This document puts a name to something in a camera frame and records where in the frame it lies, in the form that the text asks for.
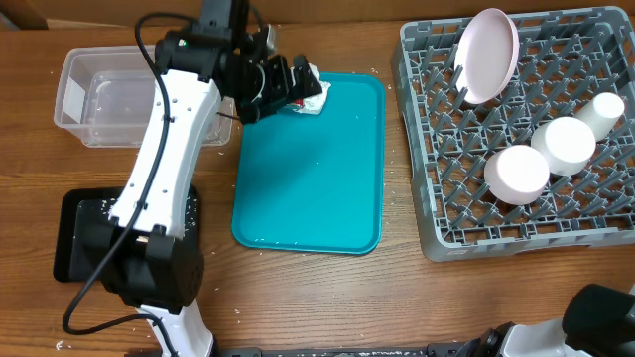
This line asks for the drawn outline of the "pink plate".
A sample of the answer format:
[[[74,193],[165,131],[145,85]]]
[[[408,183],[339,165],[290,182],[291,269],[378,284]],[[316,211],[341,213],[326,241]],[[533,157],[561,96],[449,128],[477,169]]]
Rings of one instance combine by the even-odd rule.
[[[454,70],[456,88],[466,89],[464,100],[473,105],[485,103],[508,85],[520,51],[517,28],[510,17],[496,8],[474,16],[457,44]]]

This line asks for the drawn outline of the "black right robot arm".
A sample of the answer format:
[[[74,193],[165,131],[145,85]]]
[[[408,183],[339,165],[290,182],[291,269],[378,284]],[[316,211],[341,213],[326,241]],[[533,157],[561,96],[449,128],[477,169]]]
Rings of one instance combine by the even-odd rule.
[[[634,293],[598,284],[583,287],[561,318],[507,322],[456,352],[477,357],[634,357]]]

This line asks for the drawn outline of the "pink bowl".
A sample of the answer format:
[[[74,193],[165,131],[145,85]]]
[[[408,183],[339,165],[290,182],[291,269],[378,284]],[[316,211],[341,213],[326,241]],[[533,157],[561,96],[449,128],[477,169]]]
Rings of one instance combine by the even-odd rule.
[[[545,158],[524,145],[506,148],[485,165],[484,180],[490,192],[499,200],[513,205],[525,205],[543,193],[550,170]]]

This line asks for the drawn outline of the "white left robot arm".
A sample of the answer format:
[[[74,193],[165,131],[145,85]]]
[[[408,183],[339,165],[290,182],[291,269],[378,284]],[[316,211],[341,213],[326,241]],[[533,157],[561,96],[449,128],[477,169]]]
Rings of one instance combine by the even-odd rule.
[[[202,143],[224,98],[254,124],[321,94],[307,59],[275,50],[271,28],[249,32],[246,1],[207,1],[198,18],[143,51],[154,106],[135,165],[108,228],[90,235],[93,276],[147,321],[165,356],[212,356],[216,344],[196,298],[204,258],[186,238],[186,211]]]

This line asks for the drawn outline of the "red snack wrapper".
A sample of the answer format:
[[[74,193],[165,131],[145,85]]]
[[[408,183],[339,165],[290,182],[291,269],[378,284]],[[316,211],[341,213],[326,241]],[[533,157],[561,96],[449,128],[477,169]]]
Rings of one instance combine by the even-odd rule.
[[[305,101],[303,99],[298,99],[298,100],[294,101],[293,103],[291,103],[291,106],[294,109],[298,109],[298,110],[304,109],[305,108]]]

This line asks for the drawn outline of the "cream cup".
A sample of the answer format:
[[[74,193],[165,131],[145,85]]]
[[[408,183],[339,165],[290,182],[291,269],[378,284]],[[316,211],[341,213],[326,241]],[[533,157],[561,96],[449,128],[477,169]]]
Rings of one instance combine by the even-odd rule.
[[[594,96],[574,117],[585,123],[599,142],[609,134],[624,111],[624,101],[618,95],[603,92]]]

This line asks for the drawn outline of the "foil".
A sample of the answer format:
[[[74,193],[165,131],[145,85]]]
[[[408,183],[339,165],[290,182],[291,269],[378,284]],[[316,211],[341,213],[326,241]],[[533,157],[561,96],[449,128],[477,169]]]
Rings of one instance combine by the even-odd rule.
[[[309,115],[319,115],[321,113],[321,111],[323,110],[325,104],[326,104],[326,100],[327,100],[327,96],[328,96],[328,91],[331,88],[331,84],[327,81],[322,81],[320,79],[320,72],[318,70],[318,67],[312,63],[310,63],[310,70],[312,72],[312,74],[314,75],[314,77],[318,80],[318,83],[320,84],[321,87],[321,94],[317,94],[314,96],[310,96],[308,98],[304,98],[303,100],[305,101],[305,108],[304,109],[294,109],[291,104],[288,104],[287,107],[289,109],[291,109],[292,111],[296,112],[296,113],[300,113],[300,114],[309,114]]]

